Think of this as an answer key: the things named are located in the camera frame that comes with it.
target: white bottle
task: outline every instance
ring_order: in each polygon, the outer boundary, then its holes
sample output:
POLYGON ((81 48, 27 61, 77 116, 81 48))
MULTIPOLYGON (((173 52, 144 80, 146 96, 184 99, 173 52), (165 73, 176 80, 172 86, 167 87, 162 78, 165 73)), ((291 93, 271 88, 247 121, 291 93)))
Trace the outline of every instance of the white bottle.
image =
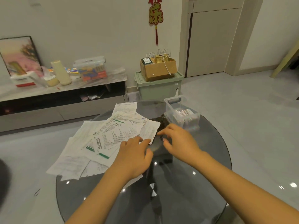
POLYGON ((61 61, 53 61, 51 65, 55 71, 56 77, 59 80, 60 84, 65 86, 72 83, 72 80, 69 74, 66 72, 64 66, 61 61))

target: glass tabletop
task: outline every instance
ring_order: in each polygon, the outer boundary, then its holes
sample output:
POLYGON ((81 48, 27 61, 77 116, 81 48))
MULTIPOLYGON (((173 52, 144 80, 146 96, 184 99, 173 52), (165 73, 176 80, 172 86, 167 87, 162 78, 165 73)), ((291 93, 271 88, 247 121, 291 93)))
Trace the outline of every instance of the glass tabletop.
MULTIPOLYGON (((137 105, 137 112, 148 119, 160 117, 165 109, 162 101, 139 101, 137 105)), ((112 110, 109 110, 93 121, 107 120, 111 115, 112 110)), ((199 126, 199 130, 192 132, 199 147, 231 169, 230 155, 221 135, 204 116, 200 117, 199 126)), ((155 137, 150 148, 154 151, 150 168, 140 180, 120 193, 106 223, 216 223, 226 201, 214 187, 198 171, 172 157, 163 147, 161 137, 155 137)), ((57 177, 57 203, 64 221, 102 176, 68 181, 57 177)))

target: framed painting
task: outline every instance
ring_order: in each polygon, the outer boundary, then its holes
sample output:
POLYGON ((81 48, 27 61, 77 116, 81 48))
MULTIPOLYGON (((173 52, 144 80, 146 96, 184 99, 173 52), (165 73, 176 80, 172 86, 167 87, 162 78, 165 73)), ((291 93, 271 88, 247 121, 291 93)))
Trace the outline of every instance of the framed painting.
POLYGON ((0 39, 0 55, 10 76, 35 71, 43 76, 41 62, 31 36, 0 39))

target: cardboard box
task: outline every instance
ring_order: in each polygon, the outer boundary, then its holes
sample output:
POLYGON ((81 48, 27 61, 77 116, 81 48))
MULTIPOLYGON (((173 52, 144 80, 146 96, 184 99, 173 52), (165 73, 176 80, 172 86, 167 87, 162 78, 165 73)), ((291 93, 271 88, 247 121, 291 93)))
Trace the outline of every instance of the cardboard box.
POLYGON ((165 62, 165 64, 167 66, 168 71, 172 75, 168 73, 164 62, 157 63, 156 58, 151 58, 151 60, 154 64, 144 65, 140 60, 141 73, 147 82, 160 79, 168 79, 173 77, 173 75, 178 72, 176 68, 176 61, 170 57, 168 57, 168 61, 165 62))

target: white wall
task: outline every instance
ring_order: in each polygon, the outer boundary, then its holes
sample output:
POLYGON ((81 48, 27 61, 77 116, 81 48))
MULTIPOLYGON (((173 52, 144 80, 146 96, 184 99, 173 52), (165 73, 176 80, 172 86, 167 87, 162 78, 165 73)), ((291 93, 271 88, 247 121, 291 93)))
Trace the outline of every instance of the white wall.
POLYGON ((264 0, 240 69, 279 64, 299 40, 299 0, 264 0))
MULTIPOLYGON (((158 48, 170 49, 179 57, 182 0, 162 0, 164 22, 148 23, 148 0, 0 0, 0 37, 31 35, 42 63, 50 67, 60 59, 66 67, 74 60, 105 56, 109 68, 124 66, 127 86, 134 86, 139 59, 158 48)), ((0 62, 0 82, 8 73, 0 62)))

